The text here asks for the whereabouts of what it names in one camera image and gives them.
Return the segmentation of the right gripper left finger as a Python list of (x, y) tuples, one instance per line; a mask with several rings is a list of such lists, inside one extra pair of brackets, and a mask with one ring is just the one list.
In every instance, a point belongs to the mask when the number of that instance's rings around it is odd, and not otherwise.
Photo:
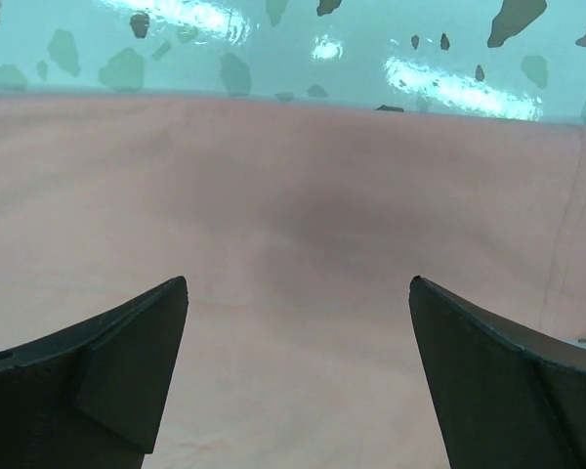
[(0, 351), (0, 469), (140, 468), (154, 450), (188, 314), (171, 278)]

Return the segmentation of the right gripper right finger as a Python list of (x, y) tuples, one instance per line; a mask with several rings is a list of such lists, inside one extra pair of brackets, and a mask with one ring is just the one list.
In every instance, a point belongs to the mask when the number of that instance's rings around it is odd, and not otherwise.
[(586, 347), (424, 277), (408, 304), (451, 467), (586, 468)]

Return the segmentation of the salmon pink t shirt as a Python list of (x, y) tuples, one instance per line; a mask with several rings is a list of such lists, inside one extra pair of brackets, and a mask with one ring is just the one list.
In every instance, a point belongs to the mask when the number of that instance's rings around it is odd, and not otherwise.
[(184, 276), (149, 468), (443, 468), (415, 276), (586, 336), (586, 127), (0, 97), (0, 350)]

